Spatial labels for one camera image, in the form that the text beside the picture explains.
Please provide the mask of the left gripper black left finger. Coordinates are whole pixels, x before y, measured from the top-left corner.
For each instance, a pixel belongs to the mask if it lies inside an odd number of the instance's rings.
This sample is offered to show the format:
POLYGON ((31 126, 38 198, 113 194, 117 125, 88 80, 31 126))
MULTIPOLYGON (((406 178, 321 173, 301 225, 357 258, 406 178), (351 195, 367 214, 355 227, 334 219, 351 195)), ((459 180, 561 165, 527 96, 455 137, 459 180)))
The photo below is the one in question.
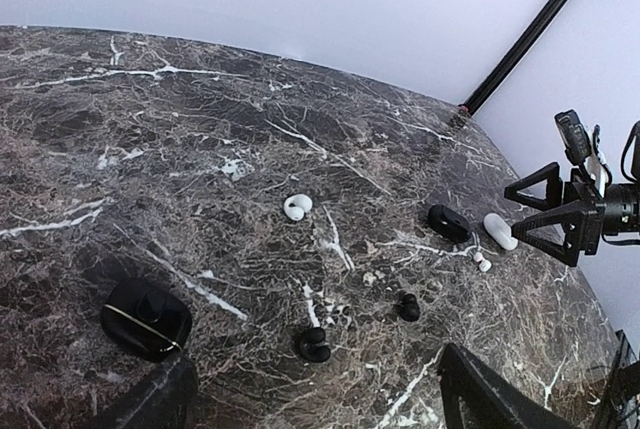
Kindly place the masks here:
POLYGON ((106 410, 87 421, 88 428, 192 428, 198 391, 193 361, 174 355, 106 410))

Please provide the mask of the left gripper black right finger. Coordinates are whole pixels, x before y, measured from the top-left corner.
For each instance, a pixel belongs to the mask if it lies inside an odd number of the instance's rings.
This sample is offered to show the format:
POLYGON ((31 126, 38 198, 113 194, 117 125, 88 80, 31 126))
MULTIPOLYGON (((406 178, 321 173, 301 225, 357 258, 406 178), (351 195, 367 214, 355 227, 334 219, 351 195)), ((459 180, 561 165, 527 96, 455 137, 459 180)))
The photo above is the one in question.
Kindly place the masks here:
POLYGON ((570 428, 463 346, 448 343, 438 364, 445 424, 464 428, 570 428))

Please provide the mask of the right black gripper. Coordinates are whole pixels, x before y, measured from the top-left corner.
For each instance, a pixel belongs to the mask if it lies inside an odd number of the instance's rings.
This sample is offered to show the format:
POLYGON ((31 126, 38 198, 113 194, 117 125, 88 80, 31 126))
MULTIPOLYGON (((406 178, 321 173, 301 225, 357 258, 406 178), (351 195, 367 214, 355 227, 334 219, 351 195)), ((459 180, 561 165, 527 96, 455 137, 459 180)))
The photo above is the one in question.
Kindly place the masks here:
POLYGON ((572 169, 564 187, 560 165, 551 162, 506 186, 504 197, 543 211, 512 226, 512 235, 520 242, 568 267, 577 266, 580 252, 596 254, 603 227, 604 198, 585 170, 572 169), (560 206, 563 201, 568 204, 560 206))

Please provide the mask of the white oval charging case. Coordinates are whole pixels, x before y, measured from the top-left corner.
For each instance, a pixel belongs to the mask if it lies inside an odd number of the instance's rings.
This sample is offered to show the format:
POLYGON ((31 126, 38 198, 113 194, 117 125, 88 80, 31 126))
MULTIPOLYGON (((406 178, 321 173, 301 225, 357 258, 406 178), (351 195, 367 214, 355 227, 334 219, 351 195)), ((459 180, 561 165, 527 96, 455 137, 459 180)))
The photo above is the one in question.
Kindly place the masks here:
POLYGON ((498 214, 489 213, 483 219, 485 231, 505 251, 517 248, 518 240, 512 236, 511 226, 498 214))

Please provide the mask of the black round charging case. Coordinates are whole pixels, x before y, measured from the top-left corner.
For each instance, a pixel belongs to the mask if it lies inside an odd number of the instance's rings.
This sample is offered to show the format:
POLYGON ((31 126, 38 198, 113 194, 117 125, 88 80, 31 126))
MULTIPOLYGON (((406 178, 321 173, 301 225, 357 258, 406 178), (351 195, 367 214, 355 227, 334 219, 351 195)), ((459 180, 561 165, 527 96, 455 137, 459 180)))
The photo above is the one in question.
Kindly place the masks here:
POLYGON ((141 278, 112 289, 100 311, 105 334, 125 352, 160 363, 184 350, 193 319, 188 306, 141 278))

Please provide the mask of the black earbud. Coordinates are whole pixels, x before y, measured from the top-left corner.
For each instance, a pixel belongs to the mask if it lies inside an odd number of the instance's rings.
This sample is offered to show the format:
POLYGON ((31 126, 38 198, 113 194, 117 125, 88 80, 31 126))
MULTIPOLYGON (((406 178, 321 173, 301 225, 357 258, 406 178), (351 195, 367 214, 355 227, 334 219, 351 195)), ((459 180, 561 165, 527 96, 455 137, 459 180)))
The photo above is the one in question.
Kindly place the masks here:
POLYGON ((404 293, 396 305, 396 312, 404 321, 418 321, 421 311, 416 296, 412 293, 404 293))
POLYGON ((326 343, 326 332, 322 327, 310 327, 294 339, 297 354, 307 362, 324 363, 331 357, 331 348, 326 343))

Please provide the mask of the black oval charging case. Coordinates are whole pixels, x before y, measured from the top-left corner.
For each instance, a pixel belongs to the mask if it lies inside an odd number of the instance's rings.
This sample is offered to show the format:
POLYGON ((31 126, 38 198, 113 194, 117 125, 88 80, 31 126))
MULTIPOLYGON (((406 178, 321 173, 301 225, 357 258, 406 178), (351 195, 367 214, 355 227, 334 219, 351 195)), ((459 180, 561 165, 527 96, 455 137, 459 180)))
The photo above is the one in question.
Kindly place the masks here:
POLYGON ((464 243, 472 237, 468 220, 445 205, 433 205, 428 211, 427 222, 436 233, 454 243, 464 243))

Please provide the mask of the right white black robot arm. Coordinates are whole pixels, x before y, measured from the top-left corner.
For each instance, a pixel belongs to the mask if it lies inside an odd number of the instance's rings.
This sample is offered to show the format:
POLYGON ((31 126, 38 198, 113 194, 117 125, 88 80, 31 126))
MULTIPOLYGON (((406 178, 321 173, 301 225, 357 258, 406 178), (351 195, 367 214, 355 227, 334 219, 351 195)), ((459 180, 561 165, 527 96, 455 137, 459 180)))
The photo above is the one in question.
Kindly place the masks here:
POLYGON ((570 179, 560 178, 553 162, 504 189, 504 197, 539 212, 512 226, 516 239, 541 250, 569 267, 581 254, 594 255, 601 241, 614 246, 637 245, 637 239, 618 240, 621 233, 639 231, 639 125, 624 147, 633 149, 631 172, 624 184, 603 191, 578 168, 570 179))

